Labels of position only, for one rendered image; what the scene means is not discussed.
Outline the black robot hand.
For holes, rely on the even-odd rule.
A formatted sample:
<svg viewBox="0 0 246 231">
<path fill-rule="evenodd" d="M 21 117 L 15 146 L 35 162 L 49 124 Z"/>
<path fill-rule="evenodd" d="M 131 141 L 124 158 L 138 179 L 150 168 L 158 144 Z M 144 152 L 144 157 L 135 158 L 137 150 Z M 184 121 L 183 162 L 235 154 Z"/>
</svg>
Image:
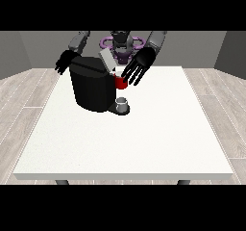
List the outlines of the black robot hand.
<svg viewBox="0 0 246 231">
<path fill-rule="evenodd" d="M 144 47 L 140 49 L 123 70 L 121 74 L 123 82 L 128 82 L 129 84 L 134 84 L 136 86 L 146 71 L 151 67 L 155 59 L 156 52 L 153 48 Z"/>
<path fill-rule="evenodd" d="M 55 69 L 60 75 L 63 75 L 66 69 L 71 65 L 72 60 L 78 56 L 79 54 L 77 52 L 65 50 L 57 60 Z"/>
</svg>

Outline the pale grey machine lid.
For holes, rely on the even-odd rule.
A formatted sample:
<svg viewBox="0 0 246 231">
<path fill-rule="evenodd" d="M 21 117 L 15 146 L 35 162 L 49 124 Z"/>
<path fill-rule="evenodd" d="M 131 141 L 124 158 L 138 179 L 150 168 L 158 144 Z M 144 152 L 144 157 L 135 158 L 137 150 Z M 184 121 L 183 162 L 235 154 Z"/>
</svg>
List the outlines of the pale grey machine lid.
<svg viewBox="0 0 246 231">
<path fill-rule="evenodd" d="M 102 60 L 107 72 L 112 72 L 116 68 L 117 63 L 114 60 L 114 57 L 111 54 L 111 51 L 109 50 L 109 48 L 105 48 L 105 49 L 101 50 L 98 53 L 98 55 L 99 55 L 100 59 Z"/>
</svg>

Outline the black coffee machine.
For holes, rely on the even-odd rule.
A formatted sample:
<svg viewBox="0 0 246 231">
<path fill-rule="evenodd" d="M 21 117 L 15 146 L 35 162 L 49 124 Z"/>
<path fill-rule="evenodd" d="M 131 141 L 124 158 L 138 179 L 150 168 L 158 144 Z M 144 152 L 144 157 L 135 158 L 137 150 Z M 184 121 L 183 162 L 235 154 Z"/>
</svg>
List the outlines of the black coffee machine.
<svg viewBox="0 0 246 231">
<path fill-rule="evenodd" d="M 100 58 L 75 57 L 69 67 L 76 102 L 82 108 L 97 113 L 112 112 L 125 116 L 130 106 L 119 112 L 116 104 L 114 77 Z"/>
</svg>

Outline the small grey cup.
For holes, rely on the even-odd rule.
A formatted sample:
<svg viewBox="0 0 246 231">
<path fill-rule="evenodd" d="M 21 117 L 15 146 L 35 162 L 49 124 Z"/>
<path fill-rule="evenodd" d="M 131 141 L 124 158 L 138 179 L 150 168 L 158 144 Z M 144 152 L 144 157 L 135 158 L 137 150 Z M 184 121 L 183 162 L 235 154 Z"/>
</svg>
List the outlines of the small grey cup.
<svg viewBox="0 0 246 231">
<path fill-rule="evenodd" d="M 127 101 L 127 99 L 125 97 L 118 97 L 115 100 L 115 104 L 116 104 L 116 110 L 119 113 L 124 113 L 128 109 L 128 101 Z"/>
</svg>

